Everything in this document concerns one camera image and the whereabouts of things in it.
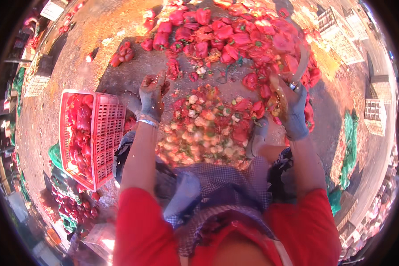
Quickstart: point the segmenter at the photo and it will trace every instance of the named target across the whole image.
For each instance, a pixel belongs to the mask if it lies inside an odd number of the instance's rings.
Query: red shirt
[[[341,243],[324,189],[308,193],[296,205],[274,203],[263,215],[294,266],[336,265]],[[275,266],[282,266],[274,243],[256,229],[234,221],[213,235],[210,245],[197,246],[191,265],[211,265],[219,243],[237,230],[250,238]],[[156,200],[145,190],[124,190],[119,199],[113,264],[180,265],[171,225]]]

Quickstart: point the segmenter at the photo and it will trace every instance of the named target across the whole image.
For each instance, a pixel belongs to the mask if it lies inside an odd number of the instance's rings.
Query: gray glove
[[[287,139],[289,141],[301,140],[309,135],[304,113],[307,90],[303,85],[300,85],[293,91],[283,81],[280,82],[280,85],[288,105],[285,118],[281,118],[281,123],[287,131]]]
[[[139,97],[142,102],[142,110],[140,115],[148,115],[156,121],[161,121],[163,112],[162,90],[165,85],[165,72],[161,71],[155,77],[153,75],[146,76],[139,88]]]

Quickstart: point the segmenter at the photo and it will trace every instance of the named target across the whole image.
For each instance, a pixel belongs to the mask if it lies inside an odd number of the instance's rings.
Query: pink plastic crate
[[[74,94],[93,95],[93,111],[90,134],[90,150],[92,165],[92,180],[87,180],[79,173],[78,168],[71,163],[69,157],[70,136],[67,129],[68,98]],[[100,92],[84,92],[73,89],[64,89],[61,98],[59,114],[59,144],[61,149],[62,165],[65,172],[86,189],[95,192],[112,176],[114,153],[123,136],[125,106],[119,104],[115,95]]]

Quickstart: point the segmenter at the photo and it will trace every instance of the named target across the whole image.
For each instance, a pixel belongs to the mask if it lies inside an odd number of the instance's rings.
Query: glove
[[[161,121],[164,109],[162,96],[166,93],[169,83],[165,81],[165,71],[160,71],[156,77],[147,75],[139,88],[139,97],[142,102],[140,115],[147,115]]]
[[[307,90],[303,85],[300,85],[293,91],[281,78],[280,86],[284,92],[288,107],[286,114],[280,117],[281,123],[287,131],[287,139],[289,141],[301,140],[309,135],[304,113]]]

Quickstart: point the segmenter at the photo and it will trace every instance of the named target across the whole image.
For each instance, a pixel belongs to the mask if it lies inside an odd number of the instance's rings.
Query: ground
[[[73,2],[67,7],[68,10],[77,1]],[[63,24],[63,18],[60,18],[45,38],[40,50],[42,53],[53,56],[52,77],[38,97],[23,98],[22,114],[17,121],[16,146],[29,192],[34,195],[32,197],[34,203],[37,204],[35,194],[45,188],[45,174],[50,175],[48,148],[59,141],[59,107],[63,89],[106,92],[115,95],[122,95],[126,91],[137,93],[146,74],[155,74],[166,68],[165,63],[168,60],[163,52],[146,52],[140,45],[134,44],[144,11],[151,7],[158,11],[161,4],[161,1],[157,0],[138,1],[136,4],[133,4],[133,1],[89,0],[72,19],[75,22],[72,30],[59,36],[58,28]],[[343,0],[342,3],[332,1],[331,5],[341,13],[341,5],[348,7],[352,3],[347,0]],[[211,6],[213,16],[222,13],[221,9],[213,6],[211,0],[205,0],[198,6]],[[325,9],[330,4],[321,0],[317,3],[307,0],[292,2],[274,0],[274,6],[276,9],[287,8],[292,14],[292,21],[299,26],[315,29],[318,6]],[[106,38],[112,38],[107,46],[102,44]],[[113,68],[108,61],[123,41],[132,42],[135,57],[132,61]],[[363,123],[364,99],[369,89],[367,80],[372,75],[369,66],[373,65],[373,70],[375,69],[379,74],[380,72],[389,74],[389,70],[384,57],[387,57],[387,53],[384,54],[384,47],[373,34],[369,40],[362,41],[360,45],[365,62],[346,66],[332,50],[325,51],[324,45],[313,44],[312,50],[317,57],[323,77],[310,90],[316,121],[311,137],[323,162],[325,174],[330,176],[335,184],[338,183],[346,146],[343,125],[345,111],[350,112],[355,109],[360,118],[358,163],[352,174],[350,191],[358,197],[360,207],[352,217],[353,224],[360,222],[362,219],[360,217],[363,217],[364,211],[368,209],[380,187],[394,136],[393,106],[386,107],[388,126],[385,137],[370,135]],[[87,63],[85,56],[96,48],[98,52],[95,59]],[[178,60],[185,73],[193,71],[193,66],[184,56],[179,56]],[[237,95],[256,99],[256,93],[246,90],[239,82],[246,73],[251,71],[248,62],[243,67],[230,72],[233,82],[220,84],[216,79],[219,77],[219,71],[224,71],[224,69],[224,65],[213,63],[214,76],[212,77],[190,82],[188,75],[185,74],[182,79],[172,82],[170,92],[163,99],[165,111],[162,124],[170,119],[170,105],[174,102],[170,94],[175,89],[178,89],[181,94],[186,94],[198,85],[208,83],[218,86],[222,92],[223,101],[230,101]],[[282,145],[285,130],[279,125],[273,125],[271,128],[267,142]],[[99,193],[103,195],[100,202],[103,207],[101,209],[105,210],[108,216],[113,216],[113,207],[117,199],[114,181],[108,182],[99,190]]]

